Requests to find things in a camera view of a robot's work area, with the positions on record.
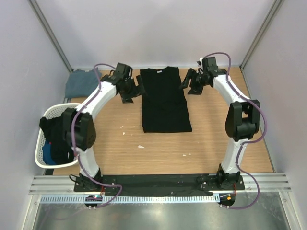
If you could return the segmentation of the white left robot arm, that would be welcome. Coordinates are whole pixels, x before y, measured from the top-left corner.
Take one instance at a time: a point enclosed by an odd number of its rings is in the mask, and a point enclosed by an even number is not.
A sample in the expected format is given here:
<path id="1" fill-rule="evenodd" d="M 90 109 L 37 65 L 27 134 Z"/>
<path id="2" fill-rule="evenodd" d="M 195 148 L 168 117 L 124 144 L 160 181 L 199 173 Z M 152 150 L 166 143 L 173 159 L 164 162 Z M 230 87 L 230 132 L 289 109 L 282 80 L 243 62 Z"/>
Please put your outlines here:
<path id="1" fill-rule="evenodd" d="M 71 146 L 80 167 L 76 183 L 90 191 L 98 191 L 102 184 L 101 171 L 94 156 L 96 129 L 94 120 L 103 107 L 116 95 L 123 103 L 132 103 L 133 98 L 145 93 L 140 76 L 133 78 L 131 66 L 118 63 L 110 74 L 100 77 L 98 65 L 94 73 L 98 85 L 94 91 L 75 108 L 66 109 L 63 114 L 63 139 Z"/>

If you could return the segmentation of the black t-shirt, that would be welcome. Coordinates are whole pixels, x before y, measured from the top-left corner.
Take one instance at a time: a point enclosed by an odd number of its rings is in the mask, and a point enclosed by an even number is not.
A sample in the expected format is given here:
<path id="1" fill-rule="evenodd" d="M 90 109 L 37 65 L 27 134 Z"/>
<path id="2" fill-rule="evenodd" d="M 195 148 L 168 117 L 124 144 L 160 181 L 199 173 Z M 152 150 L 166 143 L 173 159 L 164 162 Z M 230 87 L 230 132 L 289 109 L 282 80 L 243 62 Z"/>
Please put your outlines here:
<path id="1" fill-rule="evenodd" d="M 178 67 L 141 69 L 146 94 L 142 96 L 142 128 L 145 133 L 191 132 L 187 100 L 180 89 Z"/>

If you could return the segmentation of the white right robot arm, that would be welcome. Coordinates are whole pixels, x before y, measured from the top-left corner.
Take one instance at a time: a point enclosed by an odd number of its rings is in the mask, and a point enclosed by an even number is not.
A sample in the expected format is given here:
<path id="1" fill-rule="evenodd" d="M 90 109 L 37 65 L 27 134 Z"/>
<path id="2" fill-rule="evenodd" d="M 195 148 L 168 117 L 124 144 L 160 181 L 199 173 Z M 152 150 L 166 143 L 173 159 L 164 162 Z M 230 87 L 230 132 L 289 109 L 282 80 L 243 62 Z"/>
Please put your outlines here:
<path id="1" fill-rule="evenodd" d="M 188 69 L 180 89 L 190 87 L 189 94 L 200 95 L 205 86 L 217 90 L 228 104 L 225 132 L 229 142 L 224 159 L 212 179 L 203 184 L 212 184 L 219 189 L 232 189 L 239 182 L 240 165 L 247 144 L 258 133 L 260 112 L 258 100 L 251 100 L 234 84 L 228 69 L 220 69 L 214 55 L 200 58 L 198 69 Z"/>

